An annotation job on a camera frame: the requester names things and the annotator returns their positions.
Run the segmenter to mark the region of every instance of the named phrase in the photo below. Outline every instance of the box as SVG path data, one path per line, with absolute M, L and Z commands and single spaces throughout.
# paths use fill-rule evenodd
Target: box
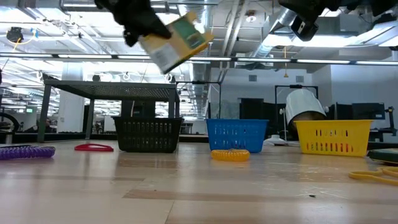
M 193 25 L 196 19 L 194 12 L 188 12 L 176 21 L 166 25 L 172 33 L 170 39 L 154 34 L 140 37 L 139 42 L 144 50 L 159 67 L 163 74 L 169 73 L 190 57 L 205 50 L 214 36 L 209 32 L 199 33 Z

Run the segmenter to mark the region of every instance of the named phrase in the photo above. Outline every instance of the black metal frame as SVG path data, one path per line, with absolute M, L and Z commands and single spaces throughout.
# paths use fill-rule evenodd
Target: black metal frame
M 276 85 L 275 86 L 275 119 L 276 124 L 278 124 L 278 96 L 277 90 L 279 87 L 293 88 L 293 89 L 301 89 L 301 88 L 314 88 L 317 95 L 315 96 L 318 99 L 318 87 L 317 86 L 303 86 L 303 85 Z
M 84 82 L 84 81 L 61 81 L 61 80 L 45 80 L 44 81 L 44 95 L 42 103 L 42 112 L 40 114 L 39 133 L 37 135 L 38 142 L 44 142 L 45 134 L 45 122 L 47 119 L 47 112 L 49 111 L 51 87 L 55 87 L 69 93 L 73 93 L 78 96 L 82 96 L 90 99 L 90 106 L 88 109 L 88 119 L 86 128 L 86 139 L 90 139 L 91 128 L 93 126 L 94 117 L 94 103 L 95 100 L 148 100 L 147 98 L 142 99 L 137 96 L 97 96 L 87 92 L 81 91 L 73 86 L 102 86 L 105 88 L 153 88 L 154 90 L 168 90 L 168 98 L 151 98 L 156 101 L 168 101 L 169 102 L 169 118 L 174 116 L 179 117 L 179 110 L 174 113 L 174 108 L 180 108 L 180 98 L 178 97 L 176 86 L 173 84 L 156 84 L 156 83 L 111 83 L 111 82 Z
M 218 112 L 218 119 L 221 118 L 221 82 L 205 82 L 205 81 L 192 81 L 192 82 L 175 82 L 175 87 L 177 88 L 178 84 L 180 83 L 190 83 L 193 85 L 207 85 L 207 84 L 217 84 L 220 87 L 220 92 L 219 92 L 219 100 L 218 100 L 218 108 L 220 109 Z M 180 107 L 176 108 L 175 111 L 178 113 L 180 112 Z

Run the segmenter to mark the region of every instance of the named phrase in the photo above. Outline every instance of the table surface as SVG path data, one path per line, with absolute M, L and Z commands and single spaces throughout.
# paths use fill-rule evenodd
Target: table surface
M 348 177 L 380 166 L 367 158 L 265 147 L 220 162 L 200 143 L 175 154 L 73 150 L 83 143 L 45 144 L 53 159 L 1 161 L 0 223 L 398 223 L 397 187 Z
M 174 84 L 84 82 L 68 80 L 46 80 L 44 84 L 96 100 L 168 101 L 170 90 L 175 91 L 176 100 L 178 100 L 178 94 Z

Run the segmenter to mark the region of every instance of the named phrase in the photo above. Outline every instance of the computer monitor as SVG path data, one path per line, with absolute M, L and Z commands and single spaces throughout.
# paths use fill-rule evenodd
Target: computer monitor
M 386 119 L 384 103 L 353 103 L 354 119 Z

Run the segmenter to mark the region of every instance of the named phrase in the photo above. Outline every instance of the purple spring toy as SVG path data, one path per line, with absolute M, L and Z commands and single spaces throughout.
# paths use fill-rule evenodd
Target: purple spring toy
M 22 158 L 51 158 L 55 154 L 52 146 L 16 146 L 0 149 L 0 160 Z

